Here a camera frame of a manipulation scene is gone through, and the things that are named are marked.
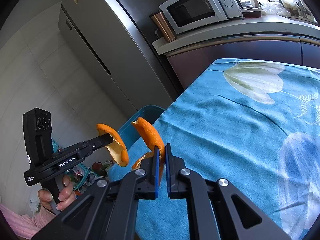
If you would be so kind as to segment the person's left hand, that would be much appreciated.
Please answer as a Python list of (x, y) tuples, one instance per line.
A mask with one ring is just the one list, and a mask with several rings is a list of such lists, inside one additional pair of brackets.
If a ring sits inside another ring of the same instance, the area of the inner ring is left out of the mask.
[(62, 177), (62, 185), (63, 188), (60, 190), (58, 196), (60, 202), (57, 203), (56, 207), (52, 207), (50, 204), (53, 201), (53, 195), (51, 192), (45, 189), (38, 191), (37, 195), (40, 203), (48, 211), (63, 211), (75, 201), (76, 197), (75, 192), (73, 191), (73, 183), (71, 182), (70, 177), (66, 174)]

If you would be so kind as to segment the pink sleeved left forearm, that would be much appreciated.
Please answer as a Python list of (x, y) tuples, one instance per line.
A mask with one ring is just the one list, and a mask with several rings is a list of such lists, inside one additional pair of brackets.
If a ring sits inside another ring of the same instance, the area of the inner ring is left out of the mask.
[(56, 215), (46, 209), (42, 204), (40, 211), (34, 215), (18, 215), (1, 204), (1, 212), (12, 228), (13, 232), (24, 239), (31, 239), (37, 232), (51, 222)]

